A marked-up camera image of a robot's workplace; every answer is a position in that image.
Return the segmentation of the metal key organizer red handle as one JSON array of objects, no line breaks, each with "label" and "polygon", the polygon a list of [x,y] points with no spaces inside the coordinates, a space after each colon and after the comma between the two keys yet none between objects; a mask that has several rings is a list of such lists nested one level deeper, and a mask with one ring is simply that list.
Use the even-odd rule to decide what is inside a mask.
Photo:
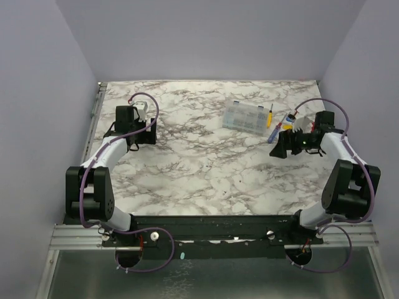
[{"label": "metal key organizer red handle", "polygon": [[281,129],[283,131],[285,130],[292,130],[293,129],[294,124],[293,123],[285,123],[281,125]]}]

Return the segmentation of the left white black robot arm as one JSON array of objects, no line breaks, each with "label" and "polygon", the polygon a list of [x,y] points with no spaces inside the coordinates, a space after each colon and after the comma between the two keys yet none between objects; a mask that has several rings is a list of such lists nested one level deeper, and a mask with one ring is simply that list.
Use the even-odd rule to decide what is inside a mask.
[{"label": "left white black robot arm", "polygon": [[101,224],[116,230],[116,238],[129,246],[138,231],[133,216],[115,205],[111,172],[119,160],[140,145],[156,143],[156,120],[147,122],[148,105],[136,102],[117,106],[115,121],[103,136],[100,148],[80,166],[71,166],[65,174],[65,212],[84,225]]}]

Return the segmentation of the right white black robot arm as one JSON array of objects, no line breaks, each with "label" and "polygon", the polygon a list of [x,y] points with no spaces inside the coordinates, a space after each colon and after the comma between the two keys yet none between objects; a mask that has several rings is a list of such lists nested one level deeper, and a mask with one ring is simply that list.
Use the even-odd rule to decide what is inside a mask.
[{"label": "right white black robot arm", "polygon": [[294,130],[279,132],[277,144],[269,153],[285,159],[288,153],[298,155],[305,151],[326,155],[334,165],[320,202],[296,212],[298,222],[286,229],[287,238],[295,244],[308,238],[309,229],[316,230],[333,220],[357,223],[368,217],[372,208],[381,171],[357,156],[344,130],[335,127],[334,118],[333,112],[316,113],[309,133],[303,131],[308,119],[298,118]]}]

